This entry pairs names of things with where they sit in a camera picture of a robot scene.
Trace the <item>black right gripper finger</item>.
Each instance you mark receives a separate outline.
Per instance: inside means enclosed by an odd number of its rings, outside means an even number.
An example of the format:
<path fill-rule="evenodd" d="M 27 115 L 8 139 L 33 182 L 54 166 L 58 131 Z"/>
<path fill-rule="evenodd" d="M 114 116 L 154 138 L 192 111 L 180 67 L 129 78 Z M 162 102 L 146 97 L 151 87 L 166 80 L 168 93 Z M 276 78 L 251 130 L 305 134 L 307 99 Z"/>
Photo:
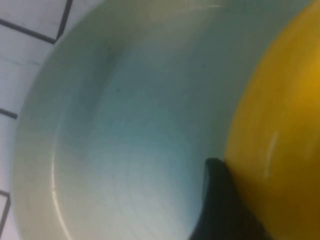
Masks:
<path fill-rule="evenodd" d="M 242 201 L 227 165 L 218 158 L 205 161 L 203 205 L 191 239 L 265 239 L 265 230 Z"/>

